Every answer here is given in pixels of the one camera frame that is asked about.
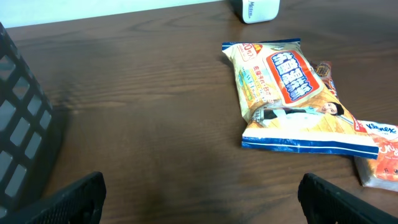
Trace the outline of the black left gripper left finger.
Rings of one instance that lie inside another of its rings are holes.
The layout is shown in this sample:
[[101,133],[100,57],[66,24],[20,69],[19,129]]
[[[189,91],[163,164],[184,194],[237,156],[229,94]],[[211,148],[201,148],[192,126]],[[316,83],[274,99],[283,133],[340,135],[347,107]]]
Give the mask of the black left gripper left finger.
[[93,172],[55,194],[1,218],[3,224],[99,224],[106,198],[101,172]]

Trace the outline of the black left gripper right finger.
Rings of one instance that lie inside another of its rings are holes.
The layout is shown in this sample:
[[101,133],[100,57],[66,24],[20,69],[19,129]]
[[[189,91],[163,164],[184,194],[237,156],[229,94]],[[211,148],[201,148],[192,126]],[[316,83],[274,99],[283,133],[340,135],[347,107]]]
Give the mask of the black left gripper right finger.
[[313,173],[300,181],[298,200],[308,224],[397,224],[397,217]]

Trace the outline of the orange tissue pack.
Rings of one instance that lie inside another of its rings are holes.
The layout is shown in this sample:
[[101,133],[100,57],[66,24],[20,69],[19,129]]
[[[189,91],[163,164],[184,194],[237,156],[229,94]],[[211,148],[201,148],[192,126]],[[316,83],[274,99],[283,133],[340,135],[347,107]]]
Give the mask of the orange tissue pack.
[[361,121],[379,148],[377,159],[355,157],[363,187],[397,191],[397,126]]

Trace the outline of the grey plastic shopping basket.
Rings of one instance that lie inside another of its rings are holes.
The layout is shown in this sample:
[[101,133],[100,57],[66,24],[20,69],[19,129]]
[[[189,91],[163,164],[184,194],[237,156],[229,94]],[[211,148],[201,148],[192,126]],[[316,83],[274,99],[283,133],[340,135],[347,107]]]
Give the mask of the grey plastic shopping basket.
[[60,149],[53,108],[1,28],[1,217],[40,198]]

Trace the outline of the yellow snack bag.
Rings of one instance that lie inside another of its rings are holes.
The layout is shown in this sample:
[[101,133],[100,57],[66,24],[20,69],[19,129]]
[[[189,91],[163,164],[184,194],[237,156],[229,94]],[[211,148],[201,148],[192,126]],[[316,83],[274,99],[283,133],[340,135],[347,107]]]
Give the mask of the yellow snack bag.
[[377,158],[379,148],[326,87],[300,39],[224,42],[241,115],[241,145],[269,151]]

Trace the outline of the brown chocolate bar wrapper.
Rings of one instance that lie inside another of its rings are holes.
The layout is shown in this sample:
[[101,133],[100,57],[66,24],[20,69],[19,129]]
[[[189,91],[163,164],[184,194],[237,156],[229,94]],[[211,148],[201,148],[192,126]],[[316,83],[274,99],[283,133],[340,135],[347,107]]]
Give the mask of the brown chocolate bar wrapper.
[[323,82],[324,87],[320,92],[322,98],[339,100],[335,84],[331,76],[332,63],[330,61],[310,61],[310,65]]

